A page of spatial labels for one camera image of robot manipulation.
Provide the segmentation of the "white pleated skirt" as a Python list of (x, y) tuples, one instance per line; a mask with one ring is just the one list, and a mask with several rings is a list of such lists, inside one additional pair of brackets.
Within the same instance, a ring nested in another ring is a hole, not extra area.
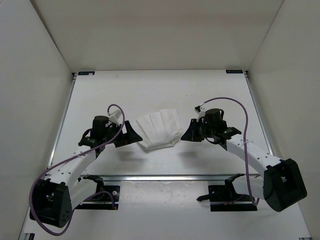
[(183, 131), (175, 108), (161, 109), (141, 116), (135, 124), (142, 137), (138, 144), (145, 152), (174, 147)]

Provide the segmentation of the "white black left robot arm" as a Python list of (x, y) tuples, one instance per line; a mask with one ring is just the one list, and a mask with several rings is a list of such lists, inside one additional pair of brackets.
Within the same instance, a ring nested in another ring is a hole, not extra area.
[(31, 190), (29, 217), (42, 224), (63, 228), (74, 209), (87, 198), (104, 195), (103, 180), (98, 175), (84, 176), (86, 168), (104, 151), (106, 145), (123, 147), (142, 141), (128, 120), (119, 123), (114, 117), (95, 116), (71, 160), (51, 169), (38, 179)]

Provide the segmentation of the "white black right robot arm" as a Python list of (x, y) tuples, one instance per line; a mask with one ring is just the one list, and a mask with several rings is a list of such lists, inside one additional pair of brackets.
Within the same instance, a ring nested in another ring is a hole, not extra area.
[(231, 204), (243, 196), (252, 196), (266, 201), (274, 211), (281, 212), (307, 197), (299, 166), (293, 159), (273, 156), (247, 140), (240, 130), (227, 125), (222, 109), (205, 110), (197, 106), (195, 112), (198, 117), (191, 119), (187, 131), (180, 138), (182, 141), (207, 140), (219, 145), (258, 173), (258, 177), (237, 173), (224, 181), (221, 190), (200, 196), (197, 201), (220, 203), (225, 199), (226, 204)]

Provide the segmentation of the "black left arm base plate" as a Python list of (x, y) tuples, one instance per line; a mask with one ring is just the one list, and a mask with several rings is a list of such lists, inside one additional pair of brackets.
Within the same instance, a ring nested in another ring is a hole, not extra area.
[(115, 211), (119, 208), (120, 185), (115, 183), (105, 183), (102, 177), (97, 175), (85, 175), (83, 180), (95, 183), (95, 195), (86, 199), (77, 209), (81, 210), (110, 210)]

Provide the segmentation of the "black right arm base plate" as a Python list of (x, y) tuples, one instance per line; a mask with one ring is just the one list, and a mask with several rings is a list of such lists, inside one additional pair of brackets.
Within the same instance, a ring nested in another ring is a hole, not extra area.
[(208, 186), (208, 194), (199, 196), (198, 202), (209, 201), (211, 212), (255, 212), (257, 206), (253, 205), (247, 194), (236, 193), (232, 183), (244, 174), (237, 173), (224, 180), (224, 184)]

